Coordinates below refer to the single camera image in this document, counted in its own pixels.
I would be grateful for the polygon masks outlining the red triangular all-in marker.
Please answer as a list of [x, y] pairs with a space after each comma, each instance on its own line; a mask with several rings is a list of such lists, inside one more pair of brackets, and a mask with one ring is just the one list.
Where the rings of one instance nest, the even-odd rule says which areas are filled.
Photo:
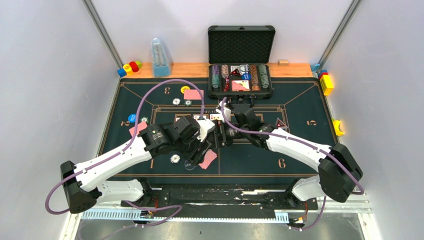
[[284, 130], [288, 129], [288, 126], [279, 117], [276, 119], [275, 125], [280, 129], [284, 129]]

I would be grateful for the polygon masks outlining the blue small blind button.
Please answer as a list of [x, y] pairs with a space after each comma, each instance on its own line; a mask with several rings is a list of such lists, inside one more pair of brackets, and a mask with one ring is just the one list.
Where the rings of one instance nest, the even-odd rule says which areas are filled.
[[137, 115], [135, 113], [128, 116], [127, 120], [129, 123], [135, 123], [137, 119]]

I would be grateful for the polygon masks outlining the red-backed card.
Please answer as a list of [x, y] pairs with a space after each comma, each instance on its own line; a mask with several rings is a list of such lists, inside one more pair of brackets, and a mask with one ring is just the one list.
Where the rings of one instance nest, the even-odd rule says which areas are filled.
[[204, 97], [204, 91], [196, 89], [186, 89], [183, 94], [184, 100], [201, 100]]
[[206, 170], [210, 164], [218, 157], [217, 153], [215, 153], [213, 150], [209, 149], [204, 156], [203, 162], [199, 163], [198, 165]]

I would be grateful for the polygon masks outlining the yellow big blind button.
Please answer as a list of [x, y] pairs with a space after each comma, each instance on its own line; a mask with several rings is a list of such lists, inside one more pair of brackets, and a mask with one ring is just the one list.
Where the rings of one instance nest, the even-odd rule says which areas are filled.
[[181, 91], [181, 93], [182, 94], [184, 94], [187, 90], [190, 90], [191, 88], [189, 87], [189, 86], [183, 86], [183, 87], [181, 87], [181, 89], [180, 89], [180, 91]]

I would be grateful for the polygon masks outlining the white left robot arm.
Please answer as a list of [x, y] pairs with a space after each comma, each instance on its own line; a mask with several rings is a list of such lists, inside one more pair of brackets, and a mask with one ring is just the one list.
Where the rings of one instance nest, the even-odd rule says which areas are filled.
[[62, 186], [70, 213], [82, 213], [98, 203], [114, 201], [149, 206], [153, 193], [146, 180], [110, 181], [110, 177], [171, 152], [178, 152], [197, 165], [211, 147], [207, 138], [215, 127], [216, 123], [210, 119], [183, 116], [174, 123], [151, 124], [134, 139], [91, 160], [62, 163]]

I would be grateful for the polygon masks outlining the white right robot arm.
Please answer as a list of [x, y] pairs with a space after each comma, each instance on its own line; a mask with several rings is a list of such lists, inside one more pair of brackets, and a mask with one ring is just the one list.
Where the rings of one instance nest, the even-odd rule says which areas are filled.
[[256, 117], [245, 120], [245, 127], [235, 126], [230, 121], [232, 110], [225, 98], [219, 102], [216, 111], [234, 136], [248, 139], [255, 147], [291, 157], [317, 172], [315, 176], [295, 180], [285, 191], [285, 201], [290, 208], [298, 209], [305, 201], [318, 197], [344, 203], [350, 195], [364, 194], [359, 183], [362, 170], [345, 145], [315, 143]]

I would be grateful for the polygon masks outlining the white-blue poker chip stack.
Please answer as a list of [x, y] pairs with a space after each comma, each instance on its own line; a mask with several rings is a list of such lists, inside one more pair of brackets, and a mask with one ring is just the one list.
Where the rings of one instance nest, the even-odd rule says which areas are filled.
[[173, 154], [173, 155], [170, 157], [170, 162], [171, 162], [171, 163], [173, 163], [173, 164], [177, 164], [177, 163], [179, 163], [179, 162], [180, 162], [180, 160], [181, 160], [181, 157], [180, 157], [178, 154]]

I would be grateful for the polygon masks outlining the red-backed cards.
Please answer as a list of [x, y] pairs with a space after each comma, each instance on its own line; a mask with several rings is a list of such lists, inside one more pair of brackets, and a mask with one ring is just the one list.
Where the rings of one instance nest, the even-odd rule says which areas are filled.
[[135, 135], [138, 135], [147, 126], [148, 124], [145, 121], [139, 122], [136, 126], [133, 126], [132, 128], [129, 129], [129, 133], [131, 136], [133, 136], [135, 131], [137, 130]]

